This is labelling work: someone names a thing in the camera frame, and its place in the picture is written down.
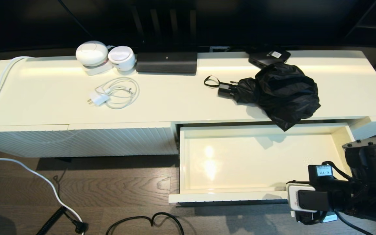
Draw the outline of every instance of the black cable on floor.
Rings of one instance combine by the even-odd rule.
[[[338,212],[337,210],[335,210],[335,213],[336,213],[337,217],[339,218],[339,220],[342,220],[342,222],[345,223],[347,226],[349,226],[349,227],[351,227],[351,228],[353,228],[353,229],[356,229],[356,230],[358,230],[359,232],[361,232],[361,233],[363,233],[363,234],[366,234],[366,235],[373,235],[372,233],[367,232],[367,231],[361,229],[360,227],[354,226],[353,224],[349,223],[347,220],[345,220],[345,219],[339,214],[339,212]]]
[[[73,18],[73,20],[82,28],[82,30],[85,31],[85,33],[87,33],[89,36],[91,36],[91,38],[93,38],[94,36],[92,36],[92,34],[89,33],[88,30],[86,30],[86,28],[78,21],[78,19],[72,14],[72,12],[62,2],[62,0],[58,0],[58,2],[60,3],[60,5],[63,6],[63,8],[65,9],[65,11]]]
[[[153,226],[155,224],[155,217],[158,216],[158,215],[161,215],[161,214],[162,215],[166,215],[166,216],[170,217],[171,219],[173,219],[176,222],[176,224],[178,225],[179,230],[181,231],[181,235],[185,235],[184,234],[184,229],[182,229],[182,225],[181,225],[181,223],[179,223],[178,219],[175,216],[173,216],[173,215],[171,215],[169,213],[166,213],[166,212],[158,212],[158,213],[156,213],[156,214],[154,214],[152,216],[152,219],[149,218],[149,217],[147,217],[147,216],[134,216],[134,217],[129,217],[129,218],[122,219],[120,221],[117,221],[116,223],[113,223],[107,229],[105,235],[109,235],[109,232],[110,232],[111,229],[113,229],[115,226],[119,225],[120,223],[126,222],[127,220],[146,219],[146,220],[149,220],[150,225]]]

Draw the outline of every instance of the open drawer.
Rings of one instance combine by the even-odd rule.
[[[351,174],[341,146],[352,141],[347,123],[181,128],[180,191],[169,202],[287,199],[285,184],[308,180],[309,164]]]

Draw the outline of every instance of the umbrella strap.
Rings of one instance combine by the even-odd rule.
[[[216,84],[216,85],[208,84],[207,81],[217,82],[217,84]],[[218,88],[218,86],[220,86],[220,80],[218,80],[218,78],[217,78],[216,76],[210,75],[210,76],[208,76],[208,77],[204,80],[204,85],[208,86],[209,88]]]

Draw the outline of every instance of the black tv box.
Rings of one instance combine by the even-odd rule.
[[[140,52],[137,72],[197,73],[197,52]]]
[[[285,63],[290,56],[290,52],[281,50],[279,48],[272,48],[263,52],[250,53],[249,62],[262,69],[277,62]]]

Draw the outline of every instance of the coiled black cable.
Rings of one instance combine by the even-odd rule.
[[[182,225],[181,225],[181,223],[179,223],[178,219],[177,219],[175,216],[173,216],[173,215],[171,215],[171,214],[169,214],[169,213],[166,213],[166,212],[158,212],[158,213],[156,213],[156,214],[154,214],[154,215],[152,216],[152,219],[149,218],[149,217],[147,217],[147,216],[134,216],[134,217],[129,217],[129,218],[122,219],[122,220],[120,220],[120,221],[117,221],[116,223],[113,223],[113,224],[107,229],[105,235],[109,235],[109,232],[110,232],[111,229],[113,229],[115,226],[119,225],[120,223],[126,222],[127,220],[146,219],[146,220],[149,220],[150,225],[153,226],[153,225],[155,224],[155,222],[154,222],[155,217],[158,216],[158,215],[160,215],[160,214],[162,214],[162,215],[166,215],[166,216],[170,217],[171,219],[173,219],[173,220],[176,222],[176,224],[178,225],[179,230],[181,231],[181,235],[185,235],[185,234],[184,234],[184,229],[182,229]]]
[[[49,229],[56,223],[56,221],[66,212],[66,207],[60,207],[42,226],[39,232],[36,235],[45,235]]]

